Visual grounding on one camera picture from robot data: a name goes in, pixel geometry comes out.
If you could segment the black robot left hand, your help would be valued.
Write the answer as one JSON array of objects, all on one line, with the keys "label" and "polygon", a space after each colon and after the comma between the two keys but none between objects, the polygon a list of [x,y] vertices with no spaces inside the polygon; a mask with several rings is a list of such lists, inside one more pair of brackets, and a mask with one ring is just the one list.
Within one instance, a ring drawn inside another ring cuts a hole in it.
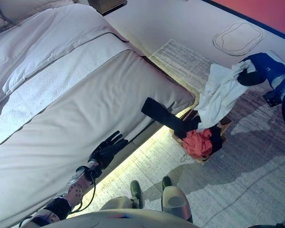
[{"label": "black robot left hand", "polygon": [[97,162],[100,169],[104,170],[113,160],[114,156],[128,144],[120,131],[114,132],[102,141],[90,154],[88,162]]}]

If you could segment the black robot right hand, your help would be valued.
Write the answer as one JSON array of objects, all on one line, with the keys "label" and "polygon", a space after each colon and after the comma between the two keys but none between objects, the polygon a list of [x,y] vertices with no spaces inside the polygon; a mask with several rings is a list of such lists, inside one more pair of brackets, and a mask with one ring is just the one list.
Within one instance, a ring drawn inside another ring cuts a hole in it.
[{"label": "black robot right hand", "polygon": [[237,81],[243,86],[255,86],[268,80],[270,85],[272,81],[279,76],[285,75],[285,65],[275,61],[267,53],[257,53],[243,59],[250,61],[255,68],[248,72],[244,69],[237,78]]}]

